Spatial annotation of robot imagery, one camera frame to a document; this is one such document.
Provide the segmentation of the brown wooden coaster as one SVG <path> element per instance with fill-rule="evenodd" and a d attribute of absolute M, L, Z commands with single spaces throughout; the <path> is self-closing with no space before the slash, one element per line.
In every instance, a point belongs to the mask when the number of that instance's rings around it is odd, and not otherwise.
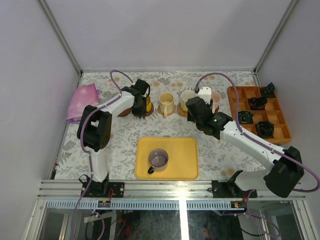
<path fill-rule="evenodd" d="M 132 109 L 131 108 L 127 108 L 126 110 L 124 110 L 123 112 L 121 112 L 118 116 L 119 117 L 125 117 L 127 115 L 129 115 L 131 113 Z"/>
<path fill-rule="evenodd" d="M 148 111 L 148 112 L 145 114 L 145 116 L 147 117 L 147 116 L 151 115 L 151 114 L 153 113 L 153 111 L 154 111 L 154 105 L 152 104 L 150 111 Z"/>

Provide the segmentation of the woven rattan coaster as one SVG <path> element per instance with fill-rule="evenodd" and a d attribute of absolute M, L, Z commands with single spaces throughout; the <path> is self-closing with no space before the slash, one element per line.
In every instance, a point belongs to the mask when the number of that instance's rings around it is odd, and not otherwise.
<path fill-rule="evenodd" d="M 170 113 L 167 113 L 167 115 L 165 116 L 164 113 L 161 111 L 160 106 L 158 106 L 158 108 L 157 108 L 158 113 L 161 114 L 164 117 L 168 117 L 168 116 L 172 115 L 175 112 L 175 110 L 176 110 L 176 106 L 174 105 L 173 111 L 170 112 Z"/>
<path fill-rule="evenodd" d="M 187 111 L 184 111 L 181 107 L 181 104 L 179 103 L 177 105 L 177 113 L 181 116 L 181 117 L 187 117 L 188 116 L 188 112 Z"/>

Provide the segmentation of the black bundle top compartment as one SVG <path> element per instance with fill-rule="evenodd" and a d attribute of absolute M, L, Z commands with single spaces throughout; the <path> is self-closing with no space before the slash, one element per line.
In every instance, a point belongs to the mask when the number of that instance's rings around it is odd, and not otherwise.
<path fill-rule="evenodd" d="M 275 98 L 275 85 L 270 82 L 267 86 L 260 89 L 260 94 L 264 98 Z"/>

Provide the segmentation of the pink ceramic mug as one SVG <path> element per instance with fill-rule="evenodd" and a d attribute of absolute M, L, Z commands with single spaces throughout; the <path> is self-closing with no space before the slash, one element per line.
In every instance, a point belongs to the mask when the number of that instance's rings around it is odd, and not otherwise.
<path fill-rule="evenodd" d="M 220 101 L 221 101 L 221 95 L 219 92 L 212 90 L 211 91 L 211 99 L 213 101 L 212 103 L 212 112 L 215 113 L 219 109 Z"/>

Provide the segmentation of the white mug green handle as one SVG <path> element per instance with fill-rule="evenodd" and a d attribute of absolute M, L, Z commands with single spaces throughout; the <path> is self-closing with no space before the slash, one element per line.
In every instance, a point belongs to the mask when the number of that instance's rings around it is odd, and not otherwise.
<path fill-rule="evenodd" d="M 197 94 L 192 90 L 186 90 L 181 94 L 180 106 L 184 112 L 188 111 L 186 103 L 189 99 L 196 97 Z"/>

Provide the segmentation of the woven rattan coaster front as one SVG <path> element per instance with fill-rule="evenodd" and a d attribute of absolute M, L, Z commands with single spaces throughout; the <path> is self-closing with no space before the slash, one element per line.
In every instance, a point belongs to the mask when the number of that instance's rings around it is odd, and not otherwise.
<path fill-rule="evenodd" d="M 173 111 L 170 112 L 170 113 L 167 113 L 167 115 L 165 116 L 164 113 L 161 111 L 160 106 L 158 106 L 158 108 L 157 108 L 158 113 L 161 114 L 164 117 L 168 117 L 168 116 L 172 115 L 175 112 L 175 110 L 176 110 L 176 106 L 174 105 Z"/>

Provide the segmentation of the black bundle lower compartment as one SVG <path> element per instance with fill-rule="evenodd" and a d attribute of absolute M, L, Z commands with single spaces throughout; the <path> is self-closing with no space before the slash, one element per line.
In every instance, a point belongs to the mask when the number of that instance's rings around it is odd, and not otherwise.
<path fill-rule="evenodd" d="M 270 139 L 274 137 L 274 124 L 269 121 L 259 121 L 255 125 L 256 134 L 263 139 Z"/>

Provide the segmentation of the cream ceramic mug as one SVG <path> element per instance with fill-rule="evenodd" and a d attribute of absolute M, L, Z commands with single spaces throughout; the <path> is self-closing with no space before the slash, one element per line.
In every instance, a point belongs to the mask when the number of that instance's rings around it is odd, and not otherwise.
<path fill-rule="evenodd" d="M 166 116 L 168 113 L 171 113 L 175 106 L 175 97 L 170 92 L 164 92 L 159 96 L 158 101 L 161 111 Z"/>

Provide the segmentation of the woven rattan coaster back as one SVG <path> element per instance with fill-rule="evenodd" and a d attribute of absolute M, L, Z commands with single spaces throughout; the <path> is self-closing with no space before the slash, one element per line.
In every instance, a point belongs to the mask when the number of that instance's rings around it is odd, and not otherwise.
<path fill-rule="evenodd" d="M 184 111 L 181 107 L 181 104 L 179 103 L 177 105 L 177 113 L 181 116 L 181 117 L 187 117 L 188 116 L 188 112 L 187 111 Z"/>

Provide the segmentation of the black bundle centre compartment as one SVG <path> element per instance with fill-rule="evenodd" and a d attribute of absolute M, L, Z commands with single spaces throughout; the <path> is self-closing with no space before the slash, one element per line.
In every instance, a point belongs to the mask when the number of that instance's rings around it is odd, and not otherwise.
<path fill-rule="evenodd" d="M 254 114 L 248 110 L 241 110 L 237 114 L 240 124 L 252 124 L 254 122 Z"/>

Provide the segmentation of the yellow plastic tray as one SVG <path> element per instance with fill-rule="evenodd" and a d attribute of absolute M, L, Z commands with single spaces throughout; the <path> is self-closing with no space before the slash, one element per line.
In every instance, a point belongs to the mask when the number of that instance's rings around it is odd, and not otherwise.
<path fill-rule="evenodd" d="M 156 149 L 168 153 L 163 171 L 151 174 L 149 155 Z M 137 144 L 135 176 L 140 180 L 193 181 L 199 175 L 198 146 L 192 137 L 142 137 Z"/>

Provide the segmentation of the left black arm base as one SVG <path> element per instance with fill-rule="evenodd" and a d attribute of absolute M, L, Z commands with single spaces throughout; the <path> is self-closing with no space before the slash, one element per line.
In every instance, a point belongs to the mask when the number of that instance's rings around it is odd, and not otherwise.
<path fill-rule="evenodd" d="M 109 181 L 109 176 L 107 176 L 102 182 L 92 180 L 83 196 L 85 198 L 123 198 L 124 191 L 124 182 Z"/>

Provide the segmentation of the purple ceramic mug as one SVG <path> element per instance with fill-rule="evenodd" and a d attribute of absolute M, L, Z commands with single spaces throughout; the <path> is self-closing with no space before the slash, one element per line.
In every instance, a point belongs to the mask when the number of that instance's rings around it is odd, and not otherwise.
<path fill-rule="evenodd" d="M 162 172 L 167 168 L 169 155 L 165 150 L 157 148 L 149 154 L 148 162 L 150 164 L 147 171 L 148 174 L 151 175 L 154 172 Z"/>

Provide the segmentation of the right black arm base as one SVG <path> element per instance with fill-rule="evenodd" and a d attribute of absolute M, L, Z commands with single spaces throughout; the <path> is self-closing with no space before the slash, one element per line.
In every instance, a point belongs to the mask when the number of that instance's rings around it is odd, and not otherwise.
<path fill-rule="evenodd" d="M 241 198 L 244 202 L 248 198 L 251 189 L 253 189 L 253 193 L 250 196 L 257 197 L 256 189 L 260 183 L 261 175 L 258 171 L 237 170 L 228 181 L 212 180 L 211 187 L 207 191 L 212 193 L 213 198 Z"/>

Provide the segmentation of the yellow glass mug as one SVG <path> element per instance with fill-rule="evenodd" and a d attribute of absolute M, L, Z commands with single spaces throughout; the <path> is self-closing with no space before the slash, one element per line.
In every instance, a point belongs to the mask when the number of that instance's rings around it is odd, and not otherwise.
<path fill-rule="evenodd" d="M 148 95 L 146 97 L 146 111 L 149 112 L 152 109 L 152 103 L 151 103 L 151 98 Z"/>

